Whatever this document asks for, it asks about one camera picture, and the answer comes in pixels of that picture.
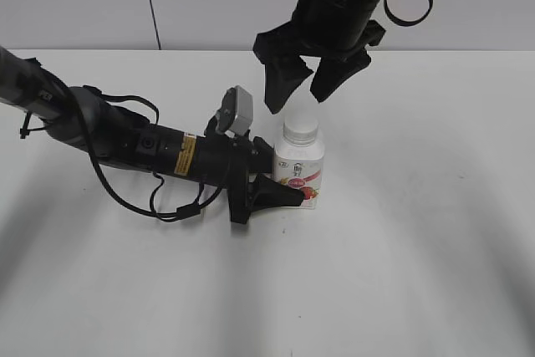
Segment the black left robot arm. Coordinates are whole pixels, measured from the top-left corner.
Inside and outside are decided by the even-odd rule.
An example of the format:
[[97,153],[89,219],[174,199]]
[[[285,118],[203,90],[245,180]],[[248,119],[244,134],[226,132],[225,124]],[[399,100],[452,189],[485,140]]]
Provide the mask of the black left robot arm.
[[[100,183],[121,206],[162,222],[195,217],[227,192],[230,219],[246,224],[252,213],[275,207],[298,207],[304,194],[271,179],[274,149],[251,138],[252,95],[240,86],[227,90],[203,135],[160,125],[158,120],[123,107],[134,101],[157,107],[137,95],[107,95],[90,86],[67,86],[35,58],[21,59],[1,50],[1,101],[25,112],[21,138],[36,116],[53,139],[86,152]],[[159,181],[172,176],[198,185],[196,198],[173,212],[146,209],[122,198],[106,179],[103,166],[143,171]]]

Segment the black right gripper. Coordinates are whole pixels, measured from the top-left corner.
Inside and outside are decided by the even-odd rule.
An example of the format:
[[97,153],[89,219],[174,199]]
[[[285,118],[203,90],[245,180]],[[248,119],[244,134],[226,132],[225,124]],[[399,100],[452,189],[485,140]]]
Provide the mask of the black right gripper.
[[[379,45],[385,29],[370,18],[375,6],[364,0],[298,0],[289,22],[257,35],[253,52],[264,65],[264,103],[272,114],[313,73],[299,55],[343,58]],[[311,94],[324,102],[370,63],[365,48],[346,60],[321,59]]]

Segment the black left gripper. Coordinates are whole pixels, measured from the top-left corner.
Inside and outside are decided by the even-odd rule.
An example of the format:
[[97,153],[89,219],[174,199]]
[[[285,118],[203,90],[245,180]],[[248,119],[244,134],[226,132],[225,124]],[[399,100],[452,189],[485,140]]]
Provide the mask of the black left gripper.
[[[280,207],[300,207],[304,193],[265,176],[273,173],[274,149],[262,137],[205,134],[194,156],[194,177],[216,190],[201,203],[208,207],[227,192],[230,220],[246,224],[252,213]],[[253,182],[250,176],[256,175]]]

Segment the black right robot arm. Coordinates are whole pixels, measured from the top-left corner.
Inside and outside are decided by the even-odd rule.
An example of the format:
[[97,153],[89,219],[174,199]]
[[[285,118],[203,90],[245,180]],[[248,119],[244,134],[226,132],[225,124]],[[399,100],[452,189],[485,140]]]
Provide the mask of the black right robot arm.
[[279,113],[307,78],[324,102],[346,80],[366,69],[367,47],[385,29],[372,18],[380,0],[298,0],[290,20],[257,35],[253,52],[264,66],[264,102]]

